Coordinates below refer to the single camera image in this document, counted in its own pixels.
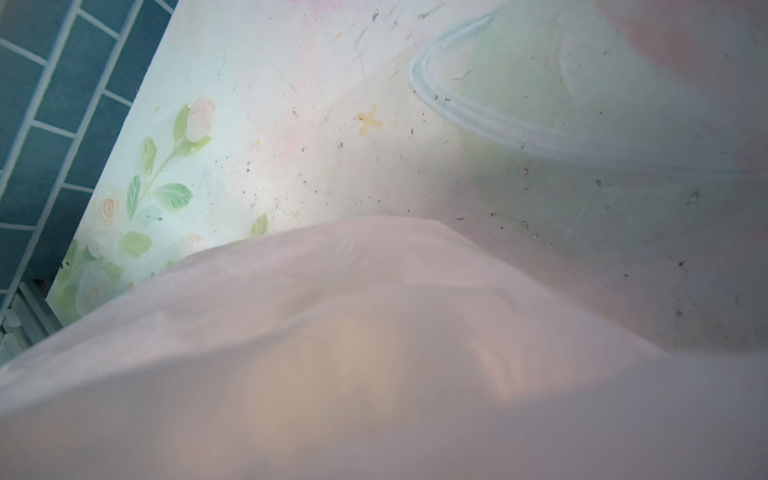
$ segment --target grout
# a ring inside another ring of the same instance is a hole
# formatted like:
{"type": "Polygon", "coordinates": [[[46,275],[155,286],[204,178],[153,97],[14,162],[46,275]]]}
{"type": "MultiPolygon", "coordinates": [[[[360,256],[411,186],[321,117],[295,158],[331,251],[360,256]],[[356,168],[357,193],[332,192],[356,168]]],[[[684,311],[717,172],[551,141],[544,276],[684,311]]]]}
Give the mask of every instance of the grout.
{"type": "Polygon", "coordinates": [[[174,14],[174,10],[168,5],[167,3],[163,2],[163,0],[154,0],[155,3],[157,3],[160,7],[163,8],[166,12],[170,13],[171,15],[174,14]]]}
{"type": "Polygon", "coordinates": [[[132,101],[130,101],[130,100],[126,100],[125,98],[122,98],[122,97],[121,97],[120,95],[118,95],[118,94],[113,94],[112,92],[110,92],[110,91],[109,91],[109,90],[107,90],[106,88],[104,89],[104,91],[103,91],[102,93],[104,94],[104,96],[105,96],[105,97],[107,97],[107,98],[111,98],[111,99],[112,99],[112,100],[114,100],[114,101],[120,102],[120,103],[122,103],[123,105],[125,105],[126,107],[129,107],[129,108],[130,108],[130,107],[133,107],[133,105],[134,105],[134,102],[132,102],[132,101]]]}
{"type": "Polygon", "coordinates": [[[40,128],[41,130],[49,131],[52,134],[61,135],[62,137],[74,138],[74,134],[72,132],[67,131],[67,130],[65,130],[63,128],[54,127],[53,125],[44,124],[43,122],[38,121],[38,120],[33,120],[29,124],[29,126],[30,127],[37,127],[37,128],[40,128]]]}
{"type": "Polygon", "coordinates": [[[0,203],[2,202],[2,196],[5,193],[5,188],[8,186],[8,179],[11,178],[13,168],[16,166],[19,154],[22,152],[22,145],[27,139],[29,128],[32,121],[38,114],[38,108],[43,101],[43,95],[48,90],[48,85],[51,83],[51,77],[53,76],[53,70],[56,69],[58,59],[61,57],[61,52],[64,50],[64,45],[67,43],[69,32],[72,30],[74,19],[77,17],[78,9],[83,0],[74,0],[67,10],[67,15],[64,17],[64,21],[61,23],[61,30],[59,30],[54,41],[53,48],[51,49],[51,56],[43,67],[43,72],[40,74],[40,79],[35,87],[35,93],[32,94],[32,99],[29,101],[27,111],[24,113],[24,119],[22,120],[21,127],[18,128],[16,136],[13,139],[11,150],[8,152],[8,159],[5,161],[5,169],[3,175],[0,177],[0,203]]]}
{"type": "Polygon", "coordinates": [[[86,194],[92,194],[94,193],[94,189],[88,188],[88,187],[81,187],[80,185],[73,185],[73,184],[61,184],[61,188],[66,188],[67,190],[74,190],[77,192],[85,192],[86,194]]]}
{"type": "Polygon", "coordinates": [[[91,15],[88,12],[86,12],[82,8],[78,9],[78,15],[80,15],[88,23],[90,23],[94,27],[98,28],[99,30],[101,30],[105,34],[109,35],[110,37],[112,37],[114,39],[117,39],[120,36],[120,35],[118,35],[118,33],[115,30],[112,30],[108,26],[104,25],[103,23],[101,23],[98,20],[98,18],[94,17],[93,15],[91,15]]]}
{"type": "MultiPolygon", "coordinates": [[[[77,8],[80,7],[81,2],[82,0],[74,0],[73,7],[75,7],[74,8],[75,11],[77,11],[77,8]]],[[[45,207],[43,208],[43,211],[40,214],[40,218],[38,219],[37,225],[35,225],[35,231],[32,232],[32,236],[29,239],[29,243],[27,243],[27,248],[24,250],[24,255],[22,256],[22,260],[18,264],[18,268],[16,269],[16,274],[13,276],[13,280],[11,281],[11,287],[9,289],[11,291],[16,290],[18,288],[19,283],[22,281],[22,275],[24,274],[24,271],[27,268],[27,264],[29,263],[29,260],[32,258],[32,254],[35,252],[35,248],[37,247],[38,240],[40,240],[40,236],[42,234],[43,227],[45,226],[45,222],[48,221],[48,217],[51,215],[51,210],[53,210],[53,205],[56,201],[56,197],[58,197],[58,192],[61,190],[62,185],[64,185],[64,180],[67,177],[67,174],[69,173],[69,167],[71,167],[72,165],[74,156],[78,153],[78,149],[80,148],[80,143],[83,141],[83,137],[85,136],[85,131],[88,129],[88,125],[91,123],[91,119],[93,118],[94,112],[96,111],[96,106],[98,105],[98,101],[101,98],[101,95],[104,93],[104,89],[107,87],[107,82],[109,81],[109,77],[112,75],[114,66],[118,62],[118,57],[120,56],[120,53],[123,51],[123,47],[125,46],[125,41],[127,40],[128,34],[131,32],[131,29],[134,26],[136,17],[138,16],[139,10],[141,9],[141,6],[143,4],[144,4],[144,0],[134,0],[134,4],[131,6],[131,10],[128,12],[128,17],[126,18],[125,24],[123,25],[123,29],[120,32],[120,37],[115,42],[114,47],[112,47],[112,52],[109,54],[109,59],[107,60],[107,64],[104,66],[104,70],[101,72],[101,78],[99,78],[98,84],[96,85],[93,95],[91,96],[91,101],[88,102],[88,108],[86,109],[85,115],[83,116],[83,119],[80,122],[80,126],[78,127],[78,132],[77,134],[75,134],[74,140],[72,141],[72,144],[69,146],[69,150],[67,151],[67,156],[64,159],[64,163],[61,165],[61,169],[58,172],[58,176],[56,177],[56,182],[54,183],[51,193],[48,195],[48,201],[45,203],[45,207]]],[[[11,304],[11,299],[6,298],[5,300],[3,300],[3,303],[0,306],[0,316],[2,316],[2,314],[5,312],[5,310],[8,308],[10,304],[11,304]]]]}
{"type": "Polygon", "coordinates": [[[38,65],[45,66],[45,59],[39,55],[35,55],[31,51],[27,50],[26,48],[21,48],[18,45],[11,43],[8,40],[5,40],[4,38],[0,38],[0,47],[6,47],[8,50],[17,53],[21,55],[22,57],[26,57],[29,60],[32,60],[34,63],[38,65]]]}
{"type": "Polygon", "coordinates": [[[28,230],[32,232],[35,230],[35,225],[20,225],[18,223],[0,222],[0,228],[5,228],[6,230],[28,230]]]}

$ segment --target translucent plastic bag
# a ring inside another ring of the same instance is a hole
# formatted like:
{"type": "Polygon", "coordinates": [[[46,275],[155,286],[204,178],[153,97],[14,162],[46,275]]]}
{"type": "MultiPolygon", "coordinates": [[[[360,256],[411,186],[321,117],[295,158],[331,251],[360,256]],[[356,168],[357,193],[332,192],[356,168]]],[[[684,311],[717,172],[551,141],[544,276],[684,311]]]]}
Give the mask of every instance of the translucent plastic bag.
{"type": "Polygon", "coordinates": [[[663,355],[440,223],[347,220],[198,253],[14,359],[0,476],[278,472],[663,355]]]}

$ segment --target floral patterned surface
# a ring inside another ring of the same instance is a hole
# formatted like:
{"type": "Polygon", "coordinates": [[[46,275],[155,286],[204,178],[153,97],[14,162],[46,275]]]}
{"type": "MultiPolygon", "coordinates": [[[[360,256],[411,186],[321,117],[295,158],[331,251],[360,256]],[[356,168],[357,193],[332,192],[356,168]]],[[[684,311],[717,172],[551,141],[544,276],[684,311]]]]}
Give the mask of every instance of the floral patterned surface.
{"type": "MultiPolygon", "coordinates": [[[[152,223],[175,215],[195,197],[191,186],[167,181],[184,167],[186,159],[204,149],[213,139],[209,135],[216,114],[216,103],[198,98],[177,113],[166,151],[155,139],[146,137],[141,155],[134,159],[137,171],[124,188],[100,182],[72,240],[61,269],[51,287],[48,302],[59,319],[69,324],[87,315],[108,300],[144,280],[140,273],[125,276],[130,262],[151,255],[155,241],[147,233],[152,223]]],[[[266,214],[250,228],[250,236],[268,230],[266,214]]],[[[205,237],[190,232],[154,256],[153,276],[177,261],[203,250],[205,237]]]]}

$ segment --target tile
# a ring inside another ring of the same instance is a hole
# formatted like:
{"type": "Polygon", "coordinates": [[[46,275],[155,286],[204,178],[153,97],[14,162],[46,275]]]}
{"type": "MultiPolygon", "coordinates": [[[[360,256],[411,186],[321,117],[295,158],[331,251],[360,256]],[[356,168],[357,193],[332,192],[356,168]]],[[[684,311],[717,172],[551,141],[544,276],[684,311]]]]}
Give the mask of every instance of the tile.
{"type": "Polygon", "coordinates": [[[71,0],[6,0],[0,15],[0,37],[48,58],[70,3],[71,0]]]}
{"type": "Polygon", "coordinates": [[[43,67],[12,51],[0,47],[0,167],[5,164],[18,126],[43,67]]]}
{"type": "Polygon", "coordinates": [[[0,228],[0,289],[7,290],[32,232],[0,228]]]}
{"type": "Polygon", "coordinates": [[[114,38],[78,17],[72,26],[37,119],[74,132],[104,71],[114,38]]]}
{"type": "Polygon", "coordinates": [[[65,188],[58,192],[51,216],[48,217],[35,252],[29,259],[23,280],[56,276],[90,199],[91,194],[85,192],[65,188]]]}
{"type": "Polygon", "coordinates": [[[136,98],[169,20],[170,14],[157,3],[144,2],[114,66],[107,86],[109,91],[130,101],[136,98]]]}
{"type": "Polygon", "coordinates": [[[117,33],[123,29],[123,23],[128,16],[128,10],[134,0],[83,0],[80,8],[98,18],[101,23],[108,26],[117,33]]]}
{"type": "Polygon", "coordinates": [[[130,108],[102,96],[74,157],[66,182],[95,188],[130,108]]]}
{"type": "Polygon", "coordinates": [[[5,194],[0,198],[0,222],[38,222],[71,142],[49,131],[29,129],[5,194]]]}

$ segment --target yellow cross mark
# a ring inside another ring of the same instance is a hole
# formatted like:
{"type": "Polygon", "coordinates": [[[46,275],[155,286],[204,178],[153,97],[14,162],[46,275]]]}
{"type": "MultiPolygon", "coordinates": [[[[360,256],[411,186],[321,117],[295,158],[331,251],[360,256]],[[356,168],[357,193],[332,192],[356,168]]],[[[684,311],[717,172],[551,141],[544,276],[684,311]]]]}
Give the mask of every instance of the yellow cross mark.
{"type": "Polygon", "coordinates": [[[368,133],[368,129],[373,126],[376,128],[381,128],[384,124],[378,120],[376,120],[376,106],[373,105],[373,108],[371,108],[371,113],[364,114],[362,112],[357,114],[357,119],[362,121],[362,127],[360,127],[360,134],[365,135],[368,133]]]}

